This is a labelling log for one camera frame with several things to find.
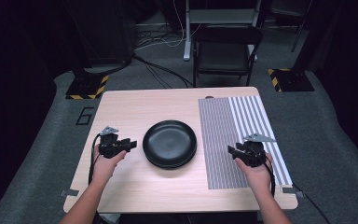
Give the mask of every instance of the striped mat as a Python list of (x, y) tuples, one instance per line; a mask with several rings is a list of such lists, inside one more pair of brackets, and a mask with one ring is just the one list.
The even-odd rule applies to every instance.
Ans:
[[(243, 137), (259, 133), (275, 139), (260, 96), (199, 99), (201, 131), (209, 189), (247, 188), (227, 146), (243, 143)], [(275, 182), (292, 185), (276, 142), (263, 143), (272, 155)]]

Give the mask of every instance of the black bowl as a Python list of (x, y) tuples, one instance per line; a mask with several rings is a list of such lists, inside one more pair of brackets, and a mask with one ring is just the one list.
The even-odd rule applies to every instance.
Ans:
[(193, 158), (197, 139), (187, 124), (178, 120), (164, 120), (146, 132), (143, 147), (151, 163), (160, 168), (173, 169)]

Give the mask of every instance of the forearm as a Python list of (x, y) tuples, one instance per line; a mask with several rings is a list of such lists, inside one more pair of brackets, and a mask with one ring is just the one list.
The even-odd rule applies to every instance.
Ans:
[(103, 185), (91, 182), (60, 223), (92, 223), (102, 194)]
[(254, 191), (264, 223), (291, 223), (269, 190)]

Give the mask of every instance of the cable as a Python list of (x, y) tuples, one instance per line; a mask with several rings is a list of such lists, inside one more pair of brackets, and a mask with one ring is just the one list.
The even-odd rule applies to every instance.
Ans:
[(185, 30), (183, 29), (183, 24), (180, 20), (180, 17), (179, 17), (179, 14), (178, 14), (178, 10), (176, 9), (176, 4), (175, 4), (175, 0), (172, 0), (172, 3), (173, 3), (173, 7), (175, 8), (175, 13), (176, 13), (176, 17), (178, 18), (179, 20), (179, 24), (180, 24), (180, 28), (182, 30), (182, 38), (180, 39), (180, 42), (177, 43), (176, 45), (169, 45), (164, 39), (162, 39), (169, 47), (171, 48), (174, 48), (174, 47), (178, 47), (182, 41), (184, 40), (184, 37), (185, 37)]
[[(260, 161), (262, 161), (262, 159), (260, 159), (260, 157), (258, 156), (258, 153), (252, 149), (251, 147), (247, 147), (249, 149), (251, 149), (254, 154), (255, 154), (255, 157), (258, 158)], [(275, 175), (274, 175), (274, 170), (272, 168), (272, 162), (269, 160), (269, 158), (265, 155), (265, 158), (269, 161), (269, 164), (271, 164), (271, 168), (269, 168), (266, 164), (266, 162), (264, 161), (263, 162), (263, 165), (267, 168), (267, 171), (269, 173), (269, 176), (270, 176), (270, 179), (271, 179), (271, 194), (272, 194), (272, 197), (275, 196)]]
[(293, 182), (293, 186), (298, 189), (299, 191), (303, 192), (304, 197), (306, 197), (310, 203), (312, 203), (312, 205), (316, 208), (316, 210), (318, 210), (318, 212), (321, 214), (321, 216), (324, 218), (324, 220), (326, 221), (326, 223), (330, 224), (330, 221), (328, 220), (327, 216), (324, 214), (324, 212), (318, 207), (318, 205), (316, 205), (316, 203), (310, 198), (310, 196), (308, 196), (308, 194), (306, 194), (297, 184), (295, 184)]
[(127, 67), (128, 65), (130, 65), (131, 61), (126, 61), (124, 63), (122, 63), (119, 67), (117, 68), (112, 68), (112, 69), (109, 69), (109, 70), (106, 70), (106, 71), (103, 71), (103, 72), (99, 72), (99, 73), (91, 73), (91, 72), (88, 72), (88, 71), (85, 71), (87, 75), (90, 75), (92, 77), (104, 77), (104, 76), (108, 76), (108, 75), (111, 75), (115, 72), (118, 72), (120, 71), (121, 69)]
[(182, 40), (183, 40), (183, 39), (181, 39), (181, 40), (173, 40), (173, 41), (166, 41), (166, 42), (160, 42), (160, 43), (154, 43), (154, 44), (149, 44), (149, 45), (146, 45), (146, 46), (140, 47), (140, 48), (135, 49), (135, 50), (144, 49), (144, 48), (147, 48), (147, 47), (150, 47), (150, 46), (154, 46), (154, 45), (159, 45), (159, 44), (166, 44), (166, 43), (174, 43), (174, 42), (179, 42), (179, 41), (182, 41)]
[(91, 146), (91, 162), (89, 163), (89, 184), (91, 183), (92, 175), (94, 174), (95, 162), (97, 162), (98, 158), (100, 157), (100, 155), (98, 155), (98, 157), (94, 160), (94, 147), (95, 147), (95, 142), (97, 141), (98, 137), (100, 137), (99, 134), (97, 134), (97, 136), (95, 136), (94, 141), (92, 141), (92, 146)]
[(147, 63), (145, 63), (145, 67), (147, 68), (147, 70), (149, 70), (149, 72), (152, 74), (153, 78), (164, 88), (167, 89), (163, 83), (165, 83), (165, 85), (167, 85), (169, 88), (172, 89), (172, 87), (170, 86), (170, 84), (168, 84), (166, 81), (164, 81), (159, 75), (158, 73)]
[(144, 46), (144, 45), (147, 44), (147, 43), (151, 43), (151, 42), (153, 42), (153, 41), (155, 41), (155, 40), (161, 40), (161, 39), (163, 39), (164, 37), (166, 37), (167, 35), (172, 35), (172, 33), (170, 33), (170, 32), (168, 31), (168, 29), (167, 29), (167, 31), (165, 32), (164, 35), (152, 36), (152, 33), (158, 33), (159, 30), (160, 30), (162, 27), (164, 27), (164, 26), (167, 27), (167, 24), (160, 26), (156, 31), (140, 31), (140, 32), (138, 33), (138, 38), (141, 38), (141, 39), (140, 39), (140, 40), (138, 41), (138, 43), (136, 44), (136, 47), (142, 47), (142, 46)]
[(133, 55), (133, 58), (136, 59), (136, 60), (138, 60), (138, 61), (140, 61), (140, 62), (142, 62), (142, 63), (146, 63), (146, 64), (148, 64), (148, 65), (150, 65), (150, 66), (156, 67), (156, 68), (158, 68), (158, 69), (160, 69), (160, 70), (163, 70), (163, 71), (165, 71), (165, 72), (171, 73), (171, 74), (173, 74), (173, 75), (176, 76), (176, 77), (179, 77), (179, 78), (185, 83), (186, 88), (188, 88), (187, 83), (190, 84), (190, 85), (193, 85), (193, 83), (191, 83), (190, 81), (188, 81), (187, 79), (185, 79), (185, 78), (182, 77), (181, 75), (179, 75), (179, 74), (173, 72), (172, 70), (170, 70), (170, 69), (168, 69), (168, 68), (162, 67), (162, 66), (157, 65), (157, 64), (154, 64), (154, 63), (150, 63), (150, 62), (144, 60), (143, 58), (141, 58), (141, 57), (139, 57), (139, 56), (137, 56), (137, 55), (135, 55), (135, 54)]

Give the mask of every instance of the chair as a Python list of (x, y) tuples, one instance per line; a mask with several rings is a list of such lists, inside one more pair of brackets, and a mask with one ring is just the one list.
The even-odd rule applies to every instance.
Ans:
[(292, 47), (292, 52), (294, 52), (311, 5), (312, 0), (263, 0), (257, 19), (257, 27), (263, 26), (268, 14), (298, 23), (296, 41)]
[[(249, 86), (255, 53), (262, 40), (258, 29), (205, 26), (192, 38), (194, 87), (199, 74), (247, 76), (246, 86)], [(252, 52), (248, 45), (254, 46)]]

